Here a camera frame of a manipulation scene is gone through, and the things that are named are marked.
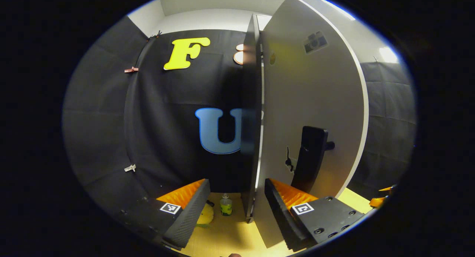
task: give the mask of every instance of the yellow letter f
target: yellow letter f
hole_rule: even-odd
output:
[[[185,69],[190,67],[190,62],[186,60],[186,56],[190,54],[190,58],[196,58],[200,54],[200,45],[209,46],[210,41],[207,37],[177,39],[172,42],[175,46],[171,52],[170,61],[163,66],[164,70]]]

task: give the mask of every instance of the sticker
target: sticker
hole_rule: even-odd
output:
[[[317,50],[320,50],[326,46],[328,46],[328,41],[326,40],[324,34],[321,31],[318,31],[314,34],[310,34],[303,42],[302,42],[305,53],[310,54]]]
[[[272,52],[272,54],[270,55],[270,61],[269,61],[269,63],[270,63],[271,65],[273,65],[273,64],[275,63],[275,58],[276,58],[276,57],[275,57],[275,53]]]
[[[298,215],[301,215],[301,214],[304,214],[304,213],[308,213],[309,211],[313,211],[313,210],[314,210],[314,208],[312,208],[312,206],[310,206],[307,202],[304,203],[304,204],[292,206],[292,209],[293,209]]]
[[[167,213],[176,214],[180,208],[181,208],[180,205],[165,203],[165,205],[163,205],[160,208],[160,210],[164,211],[164,212],[167,212]]]
[[[232,204],[227,204],[227,205],[220,204],[219,206],[221,207],[221,214],[222,215],[229,216],[229,215],[232,214],[232,212],[233,212],[233,205]]]

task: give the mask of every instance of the letter u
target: letter u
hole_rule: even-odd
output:
[[[200,141],[207,151],[214,154],[231,154],[241,149],[241,109],[229,112],[236,123],[234,140],[222,143],[217,136],[218,119],[223,116],[223,111],[216,108],[203,108],[195,112],[200,119]]]

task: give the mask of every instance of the black metal plate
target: black metal plate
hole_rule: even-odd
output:
[[[307,228],[317,243],[336,235],[363,216],[363,213],[334,197],[293,206],[290,212],[298,223]]]
[[[179,208],[175,214],[167,213],[160,210],[164,205],[163,201],[144,197],[134,206],[118,212],[116,217],[128,229],[152,240],[156,236],[161,237],[183,211]]]

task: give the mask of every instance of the screw hole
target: screw hole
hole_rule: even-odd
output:
[[[316,234],[316,235],[322,234],[324,231],[325,231],[324,228],[315,229],[314,234]]]

